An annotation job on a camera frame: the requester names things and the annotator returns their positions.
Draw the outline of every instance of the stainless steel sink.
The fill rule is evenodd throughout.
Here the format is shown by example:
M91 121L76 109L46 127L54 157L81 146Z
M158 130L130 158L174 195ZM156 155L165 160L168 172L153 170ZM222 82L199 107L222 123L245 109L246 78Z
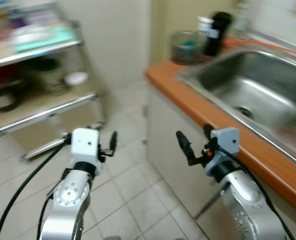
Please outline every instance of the stainless steel sink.
M248 45L191 67L177 78L296 162L293 56Z

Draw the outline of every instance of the black cable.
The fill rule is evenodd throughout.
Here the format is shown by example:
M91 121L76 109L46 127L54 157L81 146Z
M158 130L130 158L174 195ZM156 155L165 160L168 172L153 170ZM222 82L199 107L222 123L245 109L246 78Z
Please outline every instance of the black cable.
M41 229L42 229L42 224L43 224L44 213L45 213L47 204L48 204L50 199L51 199L51 196L47 196L47 198L44 201L44 204L42 206L40 217L39 217L39 222L38 222L37 239L36 240L39 240L39 237L40 237L40 234L41 234Z
M4 222L6 220L6 217L12 208L13 204L15 203L16 199L18 198L19 194L22 192L22 190L25 188L25 186L30 182L30 180L65 146L65 142L60 144L55 151L53 151L50 156L47 157L45 161L43 161L30 175L27 177L27 179L21 184L21 186L18 188L18 190L15 192L15 194L12 196L10 202L8 203L6 209L4 210L1 219L0 219L0 233L2 231Z
M283 218L279 215L279 213L277 212L277 210L275 209L275 206L272 202L272 200L270 199L270 197L268 196L268 193L266 192L266 190L264 189L264 187L261 185L261 183L257 180L257 178L255 177L255 175L246 167L246 165L244 163L242 163L236 156L232 155L230 152L228 152L227 150L223 149L221 146L217 146L217 149L221 152L223 152L224 154L226 154L228 157L230 157L231 159L233 159L241 168L242 170L248 174L252 180L256 183L256 185L258 186L259 190L262 192L267 205L270 207L270 209L274 212L274 214L276 214L276 216L278 217L278 219L280 220L283 229L285 230L285 232L287 233L288 237L290 240L295 240L293 234L291 233L291 231L289 230L288 226L286 225L286 223L284 222Z

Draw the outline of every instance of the black bottle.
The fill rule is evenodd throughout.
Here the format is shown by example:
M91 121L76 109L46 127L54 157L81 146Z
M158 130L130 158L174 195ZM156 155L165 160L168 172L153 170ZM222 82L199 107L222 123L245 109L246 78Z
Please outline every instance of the black bottle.
M203 53L206 56L216 56L222 47L225 33L229 25L233 22L233 16L227 12L216 12L213 17L211 30L203 48Z

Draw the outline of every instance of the countertop edge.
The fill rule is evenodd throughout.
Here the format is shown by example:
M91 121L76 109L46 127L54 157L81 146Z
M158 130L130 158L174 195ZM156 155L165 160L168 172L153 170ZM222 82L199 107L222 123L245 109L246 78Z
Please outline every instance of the countertop edge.
M157 89L200 126L208 123L215 128L240 129L240 153L238 155L240 159L296 208L296 164L221 109L177 81L176 73L185 68L185 66L164 61L149 67L145 75Z

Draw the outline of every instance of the green towel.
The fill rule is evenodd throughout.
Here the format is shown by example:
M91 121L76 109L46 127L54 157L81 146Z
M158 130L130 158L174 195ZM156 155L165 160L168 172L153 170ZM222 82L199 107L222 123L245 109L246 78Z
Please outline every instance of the green towel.
M52 39L28 44L15 45L14 52L21 53L28 50L38 49L77 39L76 35L67 26L57 26L54 27L52 30L54 36Z

